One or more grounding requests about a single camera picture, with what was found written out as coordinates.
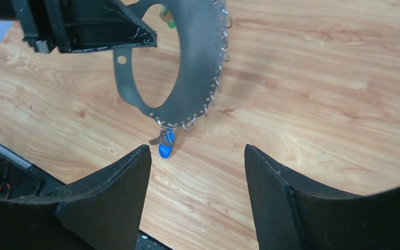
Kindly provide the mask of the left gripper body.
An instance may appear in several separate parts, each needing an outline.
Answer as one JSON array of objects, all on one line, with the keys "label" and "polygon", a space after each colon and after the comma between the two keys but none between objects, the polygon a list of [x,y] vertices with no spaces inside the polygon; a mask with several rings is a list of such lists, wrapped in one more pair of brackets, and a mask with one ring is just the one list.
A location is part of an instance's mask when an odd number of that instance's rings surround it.
[{"label": "left gripper body", "polygon": [[0,1],[0,21],[17,21],[23,41],[35,52],[61,51],[62,1]]}]

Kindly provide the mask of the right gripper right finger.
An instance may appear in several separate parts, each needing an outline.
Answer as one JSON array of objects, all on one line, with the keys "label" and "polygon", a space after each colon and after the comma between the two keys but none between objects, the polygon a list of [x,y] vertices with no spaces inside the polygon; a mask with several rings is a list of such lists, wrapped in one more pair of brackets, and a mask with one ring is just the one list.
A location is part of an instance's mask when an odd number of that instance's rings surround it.
[{"label": "right gripper right finger", "polygon": [[400,249],[400,186],[345,192],[250,144],[244,166],[260,249]]}]

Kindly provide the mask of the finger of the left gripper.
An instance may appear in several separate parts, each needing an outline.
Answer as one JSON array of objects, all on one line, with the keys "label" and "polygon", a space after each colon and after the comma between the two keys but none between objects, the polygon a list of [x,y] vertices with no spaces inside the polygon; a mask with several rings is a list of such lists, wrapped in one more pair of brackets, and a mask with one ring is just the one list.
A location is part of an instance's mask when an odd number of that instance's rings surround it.
[{"label": "finger of the left gripper", "polygon": [[44,1],[61,53],[156,46],[157,34],[121,1]]}]

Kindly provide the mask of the blue key tag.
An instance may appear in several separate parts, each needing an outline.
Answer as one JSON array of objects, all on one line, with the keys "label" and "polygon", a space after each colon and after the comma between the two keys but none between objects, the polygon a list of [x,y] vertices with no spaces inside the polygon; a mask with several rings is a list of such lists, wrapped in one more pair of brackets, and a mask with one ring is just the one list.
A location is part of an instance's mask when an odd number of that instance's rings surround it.
[{"label": "blue key tag", "polygon": [[149,140],[150,145],[158,145],[158,152],[162,158],[169,158],[174,147],[175,135],[172,129],[166,128],[159,132],[157,138]]}]

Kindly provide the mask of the metal keyring holder plate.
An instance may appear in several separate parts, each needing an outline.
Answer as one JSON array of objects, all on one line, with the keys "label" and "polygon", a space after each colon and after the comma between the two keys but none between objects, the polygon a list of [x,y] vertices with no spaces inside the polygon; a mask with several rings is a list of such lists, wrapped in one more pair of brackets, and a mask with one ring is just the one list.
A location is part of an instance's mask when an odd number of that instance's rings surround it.
[{"label": "metal keyring holder plate", "polygon": [[174,87],[159,107],[141,98],[132,72],[132,48],[113,51],[114,74],[120,97],[154,119],[162,128],[188,130],[208,114],[214,92],[220,89],[222,65],[228,61],[228,19],[225,1],[138,1],[125,10],[142,19],[156,4],[169,8],[180,43],[180,64]]}]

